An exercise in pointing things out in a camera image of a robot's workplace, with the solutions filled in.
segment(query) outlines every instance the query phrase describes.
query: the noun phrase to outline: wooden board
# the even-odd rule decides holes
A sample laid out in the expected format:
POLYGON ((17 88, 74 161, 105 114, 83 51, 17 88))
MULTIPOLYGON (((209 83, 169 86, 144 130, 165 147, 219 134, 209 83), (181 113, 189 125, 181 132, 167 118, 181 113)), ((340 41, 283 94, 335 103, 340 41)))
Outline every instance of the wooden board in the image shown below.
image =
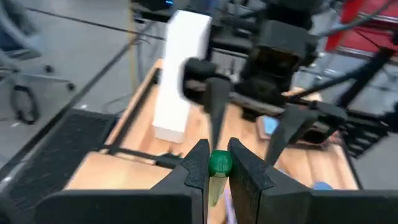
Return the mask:
MULTIPOLYGON (((109 135, 106 141, 107 144, 111 144, 115 140, 128 114, 135 107, 145 86, 152 78, 155 69, 160 67, 161 60, 154 65, 137 93, 132 97, 126 111, 109 135)), ((183 143, 175 144, 156 139, 152 127, 156 97, 157 86, 155 85, 151 88, 136 122, 132 124, 124 138, 123 148, 145 151, 155 155, 172 151, 174 154, 184 156, 199 139, 208 138, 209 125, 207 117, 199 106, 193 105, 183 143)), ((226 150, 229 139, 236 137, 253 153, 264 158, 268 141, 259 137, 255 123, 241 119, 241 113, 241 108, 236 105, 228 105, 218 149, 226 150)), ((358 188, 342 148, 337 145, 331 145, 324 151, 289 147, 282 153, 275 166, 308 187, 311 187, 316 181, 324 181, 329 183, 334 189, 358 188)), ((142 158, 126 154, 109 156, 91 152, 81 163, 65 190, 149 189, 169 172, 170 170, 168 169, 153 166, 153 161, 142 158)), ((208 214, 212 224, 225 222, 226 206, 224 196, 219 199, 216 207, 209 209, 208 214)))

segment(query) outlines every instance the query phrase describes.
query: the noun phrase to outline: office chair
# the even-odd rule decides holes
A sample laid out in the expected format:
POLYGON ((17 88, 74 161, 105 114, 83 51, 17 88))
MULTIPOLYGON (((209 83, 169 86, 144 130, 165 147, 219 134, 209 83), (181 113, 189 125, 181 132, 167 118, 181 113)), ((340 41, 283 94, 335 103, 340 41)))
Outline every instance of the office chair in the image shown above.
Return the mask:
MULTIPOLYGON (((29 60, 40 57, 42 51, 39 47, 39 33, 34 25, 28 20, 24 7, 18 2, 11 0, 0 1, 0 80, 1 83, 11 82, 11 106, 17 115, 17 119, 26 124, 33 124, 39 117, 39 109, 35 96, 28 86, 18 85, 22 77, 29 77, 51 82, 66 83, 68 90, 75 89, 75 85, 67 79, 36 75, 21 72, 18 63, 22 60, 29 60), (32 119, 27 119, 22 110, 19 109, 17 92, 25 93, 31 101, 29 111, 32 119)), ((50 65, 44 66, 45 73, 51 73, 54 69, 50 65)))

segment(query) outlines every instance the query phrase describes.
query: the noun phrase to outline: blue object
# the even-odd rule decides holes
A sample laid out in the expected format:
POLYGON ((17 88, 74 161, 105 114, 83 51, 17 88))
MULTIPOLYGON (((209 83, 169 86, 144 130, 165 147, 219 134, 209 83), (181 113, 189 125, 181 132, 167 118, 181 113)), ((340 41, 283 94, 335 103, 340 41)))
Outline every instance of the blue object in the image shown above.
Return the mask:
POLYGON ((315 182, 312 188, 314 190, 333 190, 333 187, 322 181, 315 182))
POLYGON ((274 133, 276 127, 278 127, 279 124, 277 119, 268 116, 263 117, 263 123, 264 123, 264 132, 268 135, 274 133))

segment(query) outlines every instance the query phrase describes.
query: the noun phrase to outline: black metal frame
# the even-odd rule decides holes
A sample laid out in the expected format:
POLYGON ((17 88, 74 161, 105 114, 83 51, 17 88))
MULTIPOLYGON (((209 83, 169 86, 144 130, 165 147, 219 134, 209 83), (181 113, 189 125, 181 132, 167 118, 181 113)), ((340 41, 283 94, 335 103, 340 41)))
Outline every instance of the black metal frame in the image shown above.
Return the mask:
MULTIPOLYGON (((152 154, 148 154, 145 152, 134 151, 131 149, 124 149, 121 147, 121 144, 123 143, 123 139, 126 137, 129 128, 131 127, 131 125, 135 122, 136 118, 138 117, 138 114, 140 113, 142 106, 144 105, 147 97, 149 96, 151 88, 153 87, 153 85, 157 84, 159 75, 160 75, 160 69, 158 68, 155 71, 155 74, 153 75, 153 77, 151 78, 149 83, 147 84, 147 86, 145 86, 145 89, 142 92, 141 96, 139 97, 136 106, 129 113, 126 121, 124 122, 123 126, 121 127, 120 132, 116 136, 116 139, 110 145, 105 144, 103 146, 103 148, 108 149, 109 155, 115 155, 116 153, 120 152, 123 154, 129 154, 132 156, 137 156, 137 157, 156 161, 158 166, 159 166, 159 164, 166 164, 165 166, 162 166, 162 165, 160 165, 160 166, 166 167, 169 169, 173 169, 175 166, 178 165, 178 163, 182 160, 182 158, 180 158, 180 157, 171 157, 170 158, 168 156, 154 156, 152 154)), ((345 144, 343 144, 342 149, 343 149, 344 155, 346 157, 346 160, 348 161, 348 165, 353 173, 353 176, 354 176, 355 182, 358 186, 358 189, 363 189, 362 183, 361 183, 359 176, 356 172, 356 169, 352 163, 352 158, 348 154, 347 146, 345 144)))
MULTIPOLYGON (((382 118, 380 116, 363 113, 356 110, 350 110, 347 107, 376 75, 376 72, 389 60, 391 53, 392 50, 390 49, 382 49, 369 61, 369 63, 359 67, 357 70, 347 73, 341 77, 334 78, 311 89, 305 90, 302 93, 290 96, 288 101, 295 104, 309 105, 311 102, 302 100, 303 96, 307 96, 311 93, 324 90, 339 83, 343 83, 349 79, 355 79, 356 83, 341 95, 337 101, 337 104, 338 106, 344 108, 348 114, 347 122, 344 126, 339 128, 341 131, 343 131, 341 136, 347 142, 347 145, 345 146, 345 153, 353 156, 355 159, 358 159, 363 156, 366 151, 370 150, 375 144, 379 143, 382 139, 388 136, 388 132, 392 129, 382 122, 382 118), (357 130, 351 131, 349 133, 346 132, 345 130, 349 129, 350 126, 354 126, 357 130), (366 142, 363 143, 357 139, 364 139, 366 142)), ((248 111, 248 113, 244 113, 244 116, 248 118, 250 118, 250 115, 250 111, 248 111)))

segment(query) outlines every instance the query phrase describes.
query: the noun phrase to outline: white block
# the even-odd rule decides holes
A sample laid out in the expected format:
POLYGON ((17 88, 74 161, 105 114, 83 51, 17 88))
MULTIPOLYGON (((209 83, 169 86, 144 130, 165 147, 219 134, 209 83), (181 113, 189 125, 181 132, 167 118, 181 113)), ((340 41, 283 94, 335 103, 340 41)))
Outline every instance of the white block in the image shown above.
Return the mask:
POLYGON ((190 103, 182 93, 183 65, 187 58, 204 58, 211 17, 177 11, 166 27, 166 43, 159 93, 152 123, 155 137, 176 143, 184 139, 190 103))

